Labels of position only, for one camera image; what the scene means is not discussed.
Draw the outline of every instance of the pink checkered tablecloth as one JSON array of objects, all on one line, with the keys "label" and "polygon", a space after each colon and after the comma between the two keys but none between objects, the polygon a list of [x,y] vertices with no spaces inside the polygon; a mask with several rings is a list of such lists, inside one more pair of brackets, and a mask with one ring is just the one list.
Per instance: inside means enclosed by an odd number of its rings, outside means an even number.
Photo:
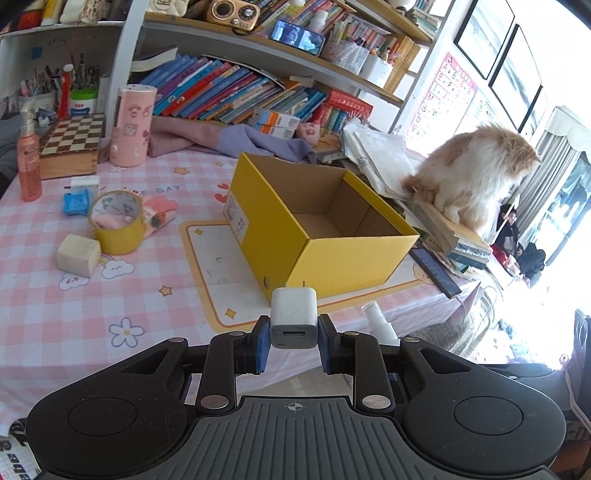
[{"label": "pink checkered tablecloth", "polygon": [[[32,203],[21,200],[18,181],[11,184],[0,201],[0,435],[69,383],[167,338],[183,336],[199,345],[219,333],[206,319],[178,226],[223,218],[220,186],[230,183],[235,164],[232,158],[181,151],[127,170],[99,165],[102,193],[126,188],[164,194],[178,202],[178,218],[134,253],[103,257],[90,280],[58,270],[54,259],[68,233],[88,235],[85,217],[61,211],[70,180],[45,181],[43,196]],[[459,283],[469,310],[478,284]],[[340,331],[365,329],[363,303],[331,314]],[[462,308],[435,286],[417,281],[379,304],[399,335],[443,322]],[[317,365],[315,349],[272,350],[265,374],[239,377],[238,391],[257,390]]]}]

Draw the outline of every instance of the ribbed gray panel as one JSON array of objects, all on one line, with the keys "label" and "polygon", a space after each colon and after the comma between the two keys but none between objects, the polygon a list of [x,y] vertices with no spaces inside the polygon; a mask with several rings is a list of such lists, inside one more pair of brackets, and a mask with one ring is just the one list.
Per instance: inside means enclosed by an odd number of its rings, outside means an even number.
[{"label": "ribbed gray panel", "polygon": [[[43,480],[57,480],[46,475]],[[554,478],[548,470],[524,477]],[[129,480],[462,480],[424,461],[387,419],[345,398],[243,398],[197,422],[171,458]]]}]

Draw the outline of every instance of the green lid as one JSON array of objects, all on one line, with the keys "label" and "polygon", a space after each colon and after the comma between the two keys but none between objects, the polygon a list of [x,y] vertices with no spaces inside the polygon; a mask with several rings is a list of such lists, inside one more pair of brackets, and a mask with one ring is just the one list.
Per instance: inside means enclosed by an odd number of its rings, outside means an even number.
[{"label": "green lid", "polygon": [[99,91],[96,88],[83,88],[70,92],[72,100],[94,100],[99,97]]}]

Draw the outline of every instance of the white label on box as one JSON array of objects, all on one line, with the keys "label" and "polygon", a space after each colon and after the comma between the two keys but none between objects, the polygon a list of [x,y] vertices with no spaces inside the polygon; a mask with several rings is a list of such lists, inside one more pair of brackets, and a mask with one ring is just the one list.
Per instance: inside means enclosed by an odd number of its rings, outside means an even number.
[{"label": "white label on box", "polygon": [[240,204],[232,192],[228,193],[228,199],[224,208],[224,215],[230,223],[230,228],[234,231],[234,235],[238,238],[238,243],[242,245],[246,230],[248,229],[248,218],[244,215]]}]

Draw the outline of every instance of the pink cylinder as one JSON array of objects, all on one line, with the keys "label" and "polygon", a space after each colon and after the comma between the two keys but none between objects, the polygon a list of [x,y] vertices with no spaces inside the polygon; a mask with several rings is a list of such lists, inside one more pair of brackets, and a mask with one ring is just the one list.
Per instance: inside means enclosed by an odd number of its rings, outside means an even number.
[{"label": "pink cylinder", "polygon": [[113,165],[136,167],[146,161],[157,91],[150,85],[126,85],[119,89],[109,155]]}]

